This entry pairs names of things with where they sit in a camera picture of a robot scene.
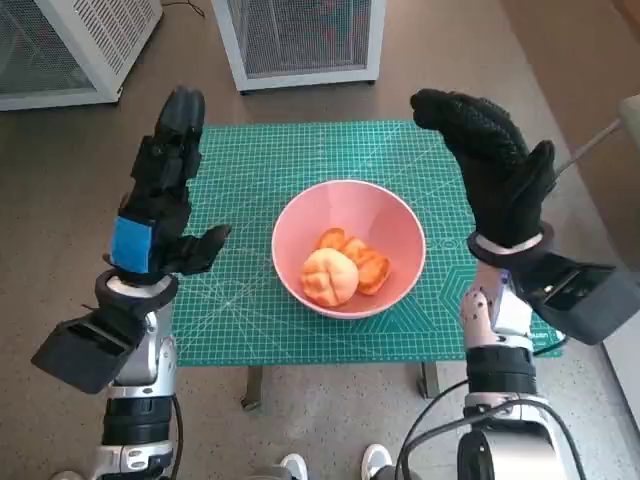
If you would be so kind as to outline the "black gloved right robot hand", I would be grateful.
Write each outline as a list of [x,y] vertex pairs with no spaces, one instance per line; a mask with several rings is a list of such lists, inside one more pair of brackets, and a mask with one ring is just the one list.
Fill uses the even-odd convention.
[[514,248],[542,232],[542,203],[555,186],[555,146],[530,149],[509,112],[485,98],[421,89],[410,98],[416,125],[439,132],[462,174],[476,232]]

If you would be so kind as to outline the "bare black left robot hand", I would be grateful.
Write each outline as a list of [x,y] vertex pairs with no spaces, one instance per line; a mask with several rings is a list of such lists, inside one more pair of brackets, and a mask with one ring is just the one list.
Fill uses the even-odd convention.
[[141,140],[130,174],[134,184],[120,202],[105,257],[126,284],[147,286],[170,274],[205,273],[231,232],[221,224],[200,237],[184,233],[192,211],[188,181],[202,160],[204,116],[202,92],[178,86],[153,133]]

